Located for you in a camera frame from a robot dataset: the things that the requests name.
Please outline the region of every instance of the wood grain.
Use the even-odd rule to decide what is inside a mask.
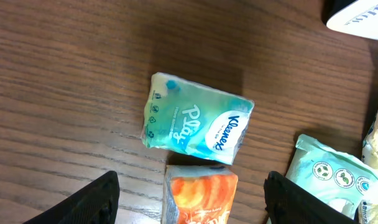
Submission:
[[[328,30],[318,0],[0,0],[0,223],[22,223],[107,170],[118,223],[158,223],[166,163],[140,141],[150,76],[255,101],[229,223],[265,220],[267,173],[300,133],[361,153],[378,42]]]

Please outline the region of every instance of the orange graphic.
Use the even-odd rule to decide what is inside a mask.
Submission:
[[[176,177],[171,180],[179,224],[226,224],[237,176]]]

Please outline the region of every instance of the light green packet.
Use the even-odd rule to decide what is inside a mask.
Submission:
[[[152,75],[142,142],[232,164],[254,102],[174,75]]]
[[[378,173],[358,158],[301,134],[286,178],[349,218],[378,189]]]

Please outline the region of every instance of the wooden table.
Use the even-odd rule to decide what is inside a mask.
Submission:
[[[327,29],[323,4],[0,0],[0,223],[107,170],[119,174],[117,223],[158,223],[179,156],[140,140],[155,72],[255,101],[229,223],[264,222],[264,179],[285,173],[300,133],[360,156],[377,111],[378,42]]]

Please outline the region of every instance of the orange packet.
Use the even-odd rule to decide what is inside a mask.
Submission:
[[[163,224],[226,224],[237,175],[226,166],[168,166]]]

